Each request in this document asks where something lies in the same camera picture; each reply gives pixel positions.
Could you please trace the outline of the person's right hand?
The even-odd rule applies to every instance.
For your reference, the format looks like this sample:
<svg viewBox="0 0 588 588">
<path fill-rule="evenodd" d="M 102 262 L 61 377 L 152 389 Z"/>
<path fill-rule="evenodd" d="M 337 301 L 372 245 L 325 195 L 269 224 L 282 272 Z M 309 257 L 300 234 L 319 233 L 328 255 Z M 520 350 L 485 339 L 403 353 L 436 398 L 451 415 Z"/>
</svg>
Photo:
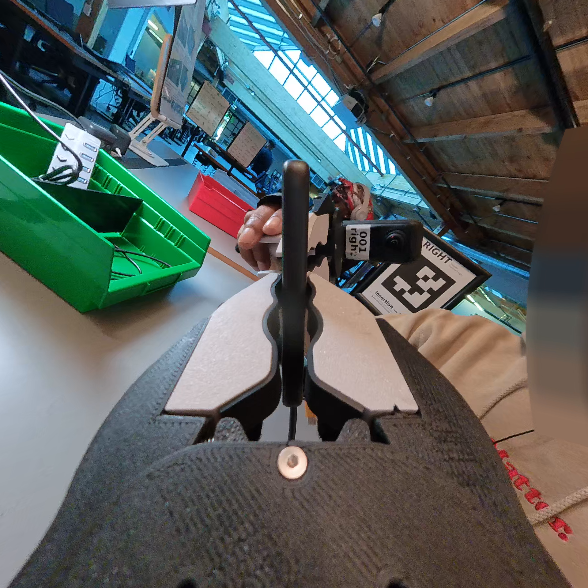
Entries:
<svg viewBox="0 0 588 588">
<path fill-rule="evenodd" d="M 256 271 L 270 269 L 268 244 L 263 238 L 280 236 L 282 233 L 282 209 L 280 204 L 265 204 L 250 210 L 244 217 L 236 249 L 246 263 Z"/>
</svg>

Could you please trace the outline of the whiteboard on stand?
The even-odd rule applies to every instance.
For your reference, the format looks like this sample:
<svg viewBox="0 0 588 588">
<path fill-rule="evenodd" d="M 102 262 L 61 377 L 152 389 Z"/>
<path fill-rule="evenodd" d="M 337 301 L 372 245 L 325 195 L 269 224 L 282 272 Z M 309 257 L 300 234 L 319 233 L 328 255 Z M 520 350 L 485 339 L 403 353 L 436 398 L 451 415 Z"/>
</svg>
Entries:
<svg viewBox="0 0 588 588">
<path fill-rule="evenodd" d="M 205 134 L 213 137 L 229 106 L 229 101 L 216 87 L 209 81 L 205 81 L 188 108 L 186 117 Z"/>
<path fill-rule="evenodd" d="M 248 168 L 266 143 L 266 138 L 253 124 L 246 122 L 232 140 L 226 152 L 241 167 Z"/>
</svg>

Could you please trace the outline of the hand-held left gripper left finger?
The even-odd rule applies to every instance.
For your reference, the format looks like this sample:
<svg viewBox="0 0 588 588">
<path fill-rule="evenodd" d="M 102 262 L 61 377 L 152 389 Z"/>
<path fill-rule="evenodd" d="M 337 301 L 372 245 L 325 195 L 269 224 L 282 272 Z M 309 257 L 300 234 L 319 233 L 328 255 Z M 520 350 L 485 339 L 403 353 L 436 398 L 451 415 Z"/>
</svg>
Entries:
<svg viewBox="0 0 588 588">
<path fill-rule="evenodd" d="M 212 313 L 166 402 L 176 416 L 219 416 L 267 386 L 277 372 L 268 327 L 279 276 L 264 276 Z"/>
</svg>

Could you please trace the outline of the black white marker sign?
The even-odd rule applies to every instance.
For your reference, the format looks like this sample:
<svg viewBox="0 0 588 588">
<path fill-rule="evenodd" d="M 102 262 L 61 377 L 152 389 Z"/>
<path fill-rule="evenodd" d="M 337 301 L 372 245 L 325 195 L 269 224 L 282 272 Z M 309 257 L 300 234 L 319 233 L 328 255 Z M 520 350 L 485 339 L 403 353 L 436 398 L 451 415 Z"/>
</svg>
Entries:
<svg viewBox="0 0 588 588">
<path fill-rule="evenodd" d="M 351 295 L 376 316 L 452 310 L 490 277 L 480 264 L 425 229 L 415 261 L 381 263 Z"/>
</svg>

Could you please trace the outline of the red plastic bin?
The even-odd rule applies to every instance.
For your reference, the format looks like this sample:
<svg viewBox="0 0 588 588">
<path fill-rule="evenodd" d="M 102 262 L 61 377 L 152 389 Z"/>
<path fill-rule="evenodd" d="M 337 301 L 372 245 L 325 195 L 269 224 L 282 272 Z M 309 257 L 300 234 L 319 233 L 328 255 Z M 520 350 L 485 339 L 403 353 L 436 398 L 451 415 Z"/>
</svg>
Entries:
<svg viewBox="0 0 588 588">
<path fill-rule="evenodd" d="M 221 231 L 238 237 L 253 206 L 209 175 L 198 172 L 188 195 L 189 210 Z"/>
</svg>

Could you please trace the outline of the white usb hub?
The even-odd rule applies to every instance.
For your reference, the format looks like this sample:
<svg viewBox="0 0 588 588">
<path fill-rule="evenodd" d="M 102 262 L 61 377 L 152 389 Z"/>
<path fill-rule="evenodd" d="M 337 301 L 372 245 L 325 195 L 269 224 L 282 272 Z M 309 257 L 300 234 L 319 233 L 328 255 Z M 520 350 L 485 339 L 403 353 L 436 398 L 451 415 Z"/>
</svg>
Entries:
<svg viewBox="0 0 588 588">
<path fill-rule="evenodd" d="M 99 151 L 98 138 L 67 122 L 42 179 L 66 187 L 88 190 Z"/>
</svg>

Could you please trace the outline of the black power adapter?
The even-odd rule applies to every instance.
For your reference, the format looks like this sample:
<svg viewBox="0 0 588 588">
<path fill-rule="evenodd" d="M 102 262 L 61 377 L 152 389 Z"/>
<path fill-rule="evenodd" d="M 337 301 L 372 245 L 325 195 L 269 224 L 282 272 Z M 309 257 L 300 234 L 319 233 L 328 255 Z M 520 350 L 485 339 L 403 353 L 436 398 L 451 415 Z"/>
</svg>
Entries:
<svg viewBox="0 0 588 588">
<path fill-rule="evenodd" d="M 100 147 L 109 155 L 121 158 L 127 153 L 131 136 L 124 128 L 114 123 L 105 128 L 83 116 L 78 117 L 77 122 L 87 133 L 99 139 Z"/>
</svg>

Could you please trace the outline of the person's beige hoodie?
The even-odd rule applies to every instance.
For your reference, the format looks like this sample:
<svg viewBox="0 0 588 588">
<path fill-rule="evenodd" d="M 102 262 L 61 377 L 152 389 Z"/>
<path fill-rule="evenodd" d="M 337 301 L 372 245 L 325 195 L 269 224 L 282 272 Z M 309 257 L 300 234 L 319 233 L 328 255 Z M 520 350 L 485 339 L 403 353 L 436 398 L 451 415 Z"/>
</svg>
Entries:
<svg viewBox="0 0 588 588">
<path fill-rule="evenodd" d="M 573 587 L 587 587 L 587 447 L 535 431 L 522 378 L 482 380 L 471 400 L 526 517 Z"/>
</svg>

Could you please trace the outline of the green plastic bin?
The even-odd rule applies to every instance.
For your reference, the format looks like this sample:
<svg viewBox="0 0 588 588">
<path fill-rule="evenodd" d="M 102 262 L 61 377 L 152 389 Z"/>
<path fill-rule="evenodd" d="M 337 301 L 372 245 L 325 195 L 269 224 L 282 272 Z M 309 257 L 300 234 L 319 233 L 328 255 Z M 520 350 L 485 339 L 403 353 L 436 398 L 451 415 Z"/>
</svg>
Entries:
<svg viewBox="0 0 588 588">
<path fill-rule="evenodd" d="M 1 103 L 1 252 L 81 313 L 195 276 L 210 237 L 100 149 L 90 187 L 41 176 L 57 141 Z"/>
</svg>

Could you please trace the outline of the black usb hub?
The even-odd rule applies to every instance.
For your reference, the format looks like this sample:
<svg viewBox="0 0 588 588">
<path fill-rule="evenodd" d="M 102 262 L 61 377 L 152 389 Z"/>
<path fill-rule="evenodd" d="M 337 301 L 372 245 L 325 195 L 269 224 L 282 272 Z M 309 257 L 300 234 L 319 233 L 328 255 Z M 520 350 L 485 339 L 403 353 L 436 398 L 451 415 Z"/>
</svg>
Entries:
<svg viewBox="0 0 588 588">
<path fill-rule="evenodd" d="M 309 167 L 288 160 L 282 179 L 282 399 L 296 408 L 304 384 Z"/>
</svg>

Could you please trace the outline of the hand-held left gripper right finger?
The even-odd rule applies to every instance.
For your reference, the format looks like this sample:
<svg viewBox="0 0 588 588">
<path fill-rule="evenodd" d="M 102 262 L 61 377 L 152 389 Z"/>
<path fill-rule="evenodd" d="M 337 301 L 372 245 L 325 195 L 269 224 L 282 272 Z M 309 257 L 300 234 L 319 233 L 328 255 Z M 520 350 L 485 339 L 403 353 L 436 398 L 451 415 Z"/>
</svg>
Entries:
<svg viewBox="0 0 588 588">
<path fill-rule="evenodd" d="M 363 416 L 416 414 L 418 406 L 376 317 L 319 275 L 308 275 L 309 317 L 316 324 L 307 351 L 313 383 Z"/>
</svg>

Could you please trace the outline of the person's right forearm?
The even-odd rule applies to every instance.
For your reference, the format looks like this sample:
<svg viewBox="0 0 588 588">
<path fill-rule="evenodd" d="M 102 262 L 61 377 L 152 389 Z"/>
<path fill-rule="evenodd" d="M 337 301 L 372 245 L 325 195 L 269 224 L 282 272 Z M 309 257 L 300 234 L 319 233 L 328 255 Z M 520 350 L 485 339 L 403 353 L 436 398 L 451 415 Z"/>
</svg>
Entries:
<svg viewBox="0 0 588 588">
<path fill-rule="evenodd" d="M 428 309 L 378 319 L 425 357 L 482 420 L 498 405 L 527 391 L 526 342 L 478 315 Z"/>
</svg>

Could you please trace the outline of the white wooden document stand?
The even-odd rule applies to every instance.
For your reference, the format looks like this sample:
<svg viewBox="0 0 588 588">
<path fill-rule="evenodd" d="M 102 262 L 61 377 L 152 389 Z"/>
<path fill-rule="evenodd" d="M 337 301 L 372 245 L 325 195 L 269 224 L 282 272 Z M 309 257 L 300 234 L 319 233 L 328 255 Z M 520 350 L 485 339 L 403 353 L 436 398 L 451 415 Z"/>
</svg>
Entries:
<svg viewBox="0 0 588 588">
<path fill-rule="evenodd" d="M 191 1 L 179 11 L 173 34 L 165 35 L 155 73 L 149 114 L 129 133 L 129 149 L 155 167 L 168 162 L 149 144 L 166 128 L 181 129 L 196 58 L 204 42 L 206 1 Z"/>
</svg>

